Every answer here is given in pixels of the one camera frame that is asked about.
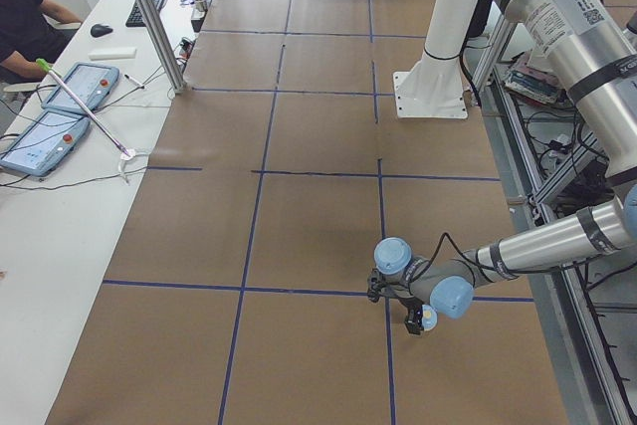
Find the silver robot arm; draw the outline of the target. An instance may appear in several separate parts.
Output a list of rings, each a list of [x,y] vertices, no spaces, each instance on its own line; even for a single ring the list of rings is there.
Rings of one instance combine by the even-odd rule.
[[[636,51],[600,0],[494,0],[525,26],[599,141],[614,197],[546,225],[460,253],[443,265],[389,237],[374,251],[367,295],[407,310],[412,334],[461,317],[476,288],[610,255],[636,241]]]

